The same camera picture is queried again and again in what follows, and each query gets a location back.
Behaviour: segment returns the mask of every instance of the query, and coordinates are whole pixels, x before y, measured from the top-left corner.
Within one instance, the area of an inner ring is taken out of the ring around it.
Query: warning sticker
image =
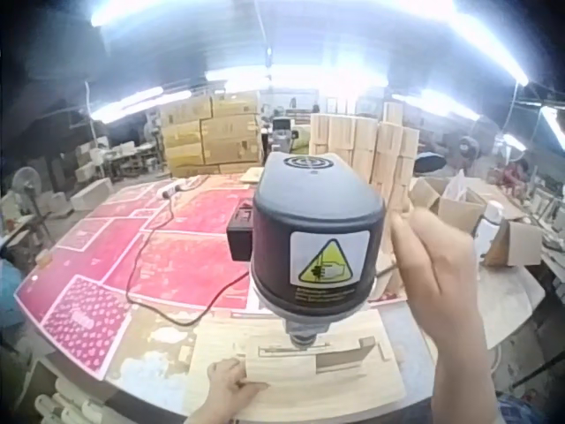
[[[312,289],[354,284],[361,278],[369,231],[351,234],[293,232],[290,236],[290,283]]]
[[[332,238],[298,276],[303,283],[343,283],[353,273],[339,242]]]

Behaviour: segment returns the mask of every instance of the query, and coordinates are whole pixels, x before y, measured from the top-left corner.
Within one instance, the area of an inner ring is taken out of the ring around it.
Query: yellow warning triangle
[[[303,283],[343,283],[353,277],[339,242],[332,238],[308,263],[298,279]]]

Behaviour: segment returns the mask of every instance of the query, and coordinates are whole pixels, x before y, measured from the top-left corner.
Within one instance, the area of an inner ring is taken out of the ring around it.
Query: gray motor housing
[[[375,278],[385,206],[337,155],[271,153],[253,197],[252,216],[252,278],[260,297],[275,310],[293,319],[343,317],[366,301]],[[320,280],[304,287],[291,282],[296,281],[291,271],[291,248],[297,248],[291,243],[293,234],[339,241],[352,233],[368,233],[368,243],[366,250],[360,247],[365,259],[355,258],[362,270],[357,266],[358,271],[349,273],[346,285]]]

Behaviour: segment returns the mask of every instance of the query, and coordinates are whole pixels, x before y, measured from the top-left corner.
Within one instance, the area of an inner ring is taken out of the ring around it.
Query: stack of wooden blocks
[[[387,205],[381,250],[392,251],[388,217],[410,207],[408,192],[419,130],[403,127],[401,103],[385,103],[383,119],[312,114],[310,154],[335,153],[371,184]]]

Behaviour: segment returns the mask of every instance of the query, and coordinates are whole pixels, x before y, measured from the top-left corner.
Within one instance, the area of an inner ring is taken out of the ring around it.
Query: ceiling
[[[459,2],[458,9],[480,16],[531,80],[565,89],[565,57],[552,54],[565,47],[563,6],[493,3]],[[163,1],[92,28],[89,18],[100,4],[3,4],[3,40],[13,41],[2,51],[4,145],[62,100],[84,105],[84,80],[90,81],[94,105],[113,102],[158,85],[202,83],[206,70],[264,64],[267,45],[274,63],[363,65],[386,74],[395,89],[439,89],[498,121],[506,116],[514,87],[507,73],[448,27],[374,0],[258,0],[258,11],[253,0]]]

